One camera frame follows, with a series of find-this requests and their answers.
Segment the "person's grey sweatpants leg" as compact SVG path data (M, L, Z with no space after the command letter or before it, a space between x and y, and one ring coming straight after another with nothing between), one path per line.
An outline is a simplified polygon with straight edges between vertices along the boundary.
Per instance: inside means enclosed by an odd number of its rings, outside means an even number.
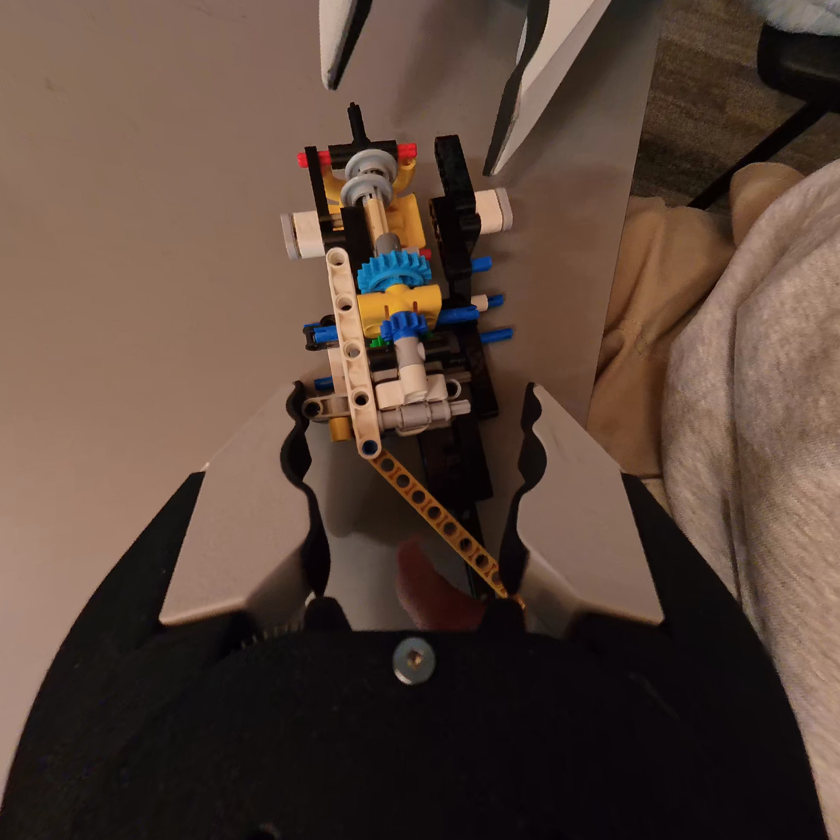
M674 342L665 491L770 653L839 809L839 163L752 223Z

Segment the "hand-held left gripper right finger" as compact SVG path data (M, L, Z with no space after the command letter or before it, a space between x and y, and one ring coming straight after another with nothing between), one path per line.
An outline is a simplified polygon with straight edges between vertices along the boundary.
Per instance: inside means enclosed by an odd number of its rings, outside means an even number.
M539 384L526 387L520 426L521 483L498 561L526 628L562 637L588 615L661 624L618 464Z

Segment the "person's right forearm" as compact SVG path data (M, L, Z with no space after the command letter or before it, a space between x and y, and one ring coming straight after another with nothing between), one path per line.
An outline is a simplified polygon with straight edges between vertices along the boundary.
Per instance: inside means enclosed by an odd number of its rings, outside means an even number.
M764 20L775 28L794 34L839 36L838 1L762 1Z

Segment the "beige cloth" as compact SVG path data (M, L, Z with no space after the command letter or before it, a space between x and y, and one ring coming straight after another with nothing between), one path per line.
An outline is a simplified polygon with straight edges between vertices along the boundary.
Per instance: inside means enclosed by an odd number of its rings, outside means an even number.
M804 179L786 164L741 168L728 215L630 198L605 317L586 429L655 494L662 494L662 404L669 352L753 224Z

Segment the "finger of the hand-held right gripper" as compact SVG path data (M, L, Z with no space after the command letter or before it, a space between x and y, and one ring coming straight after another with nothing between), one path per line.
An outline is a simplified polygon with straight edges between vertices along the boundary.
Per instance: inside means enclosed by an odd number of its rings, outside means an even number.
M319 2L320 68L326 89L338 89L371 6L372 1Z
M516 64L500 98L484 164L497 175L527 139L609 1L530 1Z

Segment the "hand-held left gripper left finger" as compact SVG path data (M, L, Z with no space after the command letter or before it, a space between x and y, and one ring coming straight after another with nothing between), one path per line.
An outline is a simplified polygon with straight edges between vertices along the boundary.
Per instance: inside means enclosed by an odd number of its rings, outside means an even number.
M291 625L322 595L330 551L311 466L304 385L283 385L209 460L159 615L186 625L243 613Z

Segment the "black chair base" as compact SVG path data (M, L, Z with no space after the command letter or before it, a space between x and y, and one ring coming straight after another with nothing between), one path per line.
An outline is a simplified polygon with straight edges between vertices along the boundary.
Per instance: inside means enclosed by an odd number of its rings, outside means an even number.
M839 113L839 37L789 33L762 27L757 70L764 85L802 101L802 107L719 177L688 207L701 211L724 196L743 167L763 163L799 138L828 113Z

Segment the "person's left hand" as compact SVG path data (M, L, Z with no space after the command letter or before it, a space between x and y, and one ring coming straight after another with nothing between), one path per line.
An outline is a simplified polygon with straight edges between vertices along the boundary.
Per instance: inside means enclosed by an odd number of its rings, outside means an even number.
M486 610L482 602L456 589L438 573L415 539L398 546L395 591L403 610L420 631L473 632Z

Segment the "multicoloured lego vehicle chassis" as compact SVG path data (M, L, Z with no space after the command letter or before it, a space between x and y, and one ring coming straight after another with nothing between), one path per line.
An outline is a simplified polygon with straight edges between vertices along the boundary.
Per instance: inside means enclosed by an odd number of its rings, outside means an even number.
M410 191L414 143L373 140L361 107L348 107L352 139L297 156L314 209L282 219L292 259L322 258L332 313L303 329L309 351L329 354L329 378L301 405L332 440L359 455L470 569L480 595L508 598L498 562L483 544L477 503L493 495L479 424L497 417L485 348L512 329L480 330L502 294L475 293L491 257L481 236L513 223L503 187L476 191L458 135L434 140L443 187L429 216L444 282L434 278L421 212Z

